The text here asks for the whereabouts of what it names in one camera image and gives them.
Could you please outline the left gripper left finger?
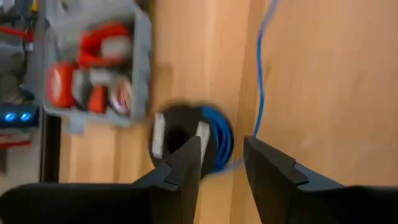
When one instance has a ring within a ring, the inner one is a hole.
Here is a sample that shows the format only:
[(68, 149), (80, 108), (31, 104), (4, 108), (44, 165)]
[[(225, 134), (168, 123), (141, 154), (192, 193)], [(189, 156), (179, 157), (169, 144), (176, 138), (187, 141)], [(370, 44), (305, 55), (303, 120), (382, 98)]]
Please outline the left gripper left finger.
[(24, 184), (0, 195), (0, 224), (193, 224), (201, 176), (195, 136), (131, 184)]

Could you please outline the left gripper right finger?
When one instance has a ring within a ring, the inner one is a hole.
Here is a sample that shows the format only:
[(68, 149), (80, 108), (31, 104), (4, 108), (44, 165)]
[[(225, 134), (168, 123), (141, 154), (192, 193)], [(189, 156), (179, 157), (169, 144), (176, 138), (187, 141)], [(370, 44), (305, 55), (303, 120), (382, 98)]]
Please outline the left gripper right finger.
[(398, 224), (398, 186), (340, 184), (254, 136), (244, 166), (262, 224)]

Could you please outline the black computer with blue lights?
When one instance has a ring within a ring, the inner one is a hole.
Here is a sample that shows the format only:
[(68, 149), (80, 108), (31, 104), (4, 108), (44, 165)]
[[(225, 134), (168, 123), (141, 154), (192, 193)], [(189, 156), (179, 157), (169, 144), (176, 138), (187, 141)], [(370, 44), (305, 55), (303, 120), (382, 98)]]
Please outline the black computer with blue lights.
[(36, 105), (0, 104), (0, 128), (31, 128), (39, 124)]

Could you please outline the red round tape measure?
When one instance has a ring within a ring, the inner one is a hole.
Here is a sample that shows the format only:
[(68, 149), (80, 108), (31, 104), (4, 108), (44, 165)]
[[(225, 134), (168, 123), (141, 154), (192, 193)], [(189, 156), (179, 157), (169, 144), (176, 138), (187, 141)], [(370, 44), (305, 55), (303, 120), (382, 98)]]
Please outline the red round tape measure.
[(71, 108), (76, 101), (72, 94), (75, 63), (60, 62), (53, 65), (47, 75), (47, 98), (56, 108)]

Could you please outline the grey plastic tool case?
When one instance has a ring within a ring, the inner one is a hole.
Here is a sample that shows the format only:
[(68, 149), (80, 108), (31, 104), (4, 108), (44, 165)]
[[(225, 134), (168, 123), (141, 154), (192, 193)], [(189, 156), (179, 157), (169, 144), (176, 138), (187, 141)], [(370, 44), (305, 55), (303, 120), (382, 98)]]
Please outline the grey plastic tool case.
[[(86, 121), (130, 127), (146, 115), (151, 77), (152, 25), (135, 0), (44, 0), (44, 96), (46, 112), (65, 116), (70, 129), (81, 132)], [(81, 33), (107, 22), (122, 22), (126, 37), (103, 41), (102, 56), (122, 54), (115, 66), (84, 68), (77, 63)], [(71, 108), (56, 108), (47, 98), (49, 69), (60, 62), (75, 63)]]

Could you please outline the red stick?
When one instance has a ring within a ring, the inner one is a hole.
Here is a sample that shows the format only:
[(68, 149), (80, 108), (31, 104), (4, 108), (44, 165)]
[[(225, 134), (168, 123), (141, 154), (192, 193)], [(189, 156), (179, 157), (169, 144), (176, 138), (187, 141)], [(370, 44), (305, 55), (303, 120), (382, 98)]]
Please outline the red stick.
[(34, 41), (34, 31), (31, 28), (28, 28), (26, 30), (17, 30), (15, 28), (0, 26), (0, 33), (14, 35), (20, 37), (22, 40), (27, 42)]

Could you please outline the red handled pliers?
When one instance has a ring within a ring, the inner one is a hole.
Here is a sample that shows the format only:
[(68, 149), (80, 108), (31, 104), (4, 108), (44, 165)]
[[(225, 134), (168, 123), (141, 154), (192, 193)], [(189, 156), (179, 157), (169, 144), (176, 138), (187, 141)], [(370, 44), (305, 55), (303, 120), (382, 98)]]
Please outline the red handled pliers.
[(127, 56), (116, 54), (102, 56), (104, 40), (112, 37), (126, 37), (130, 40), (130, 31), (122, 22), (107, 22), (80, 36), (77, 63), (84, 68), (96, 66), (115, 66), (122, 64)]

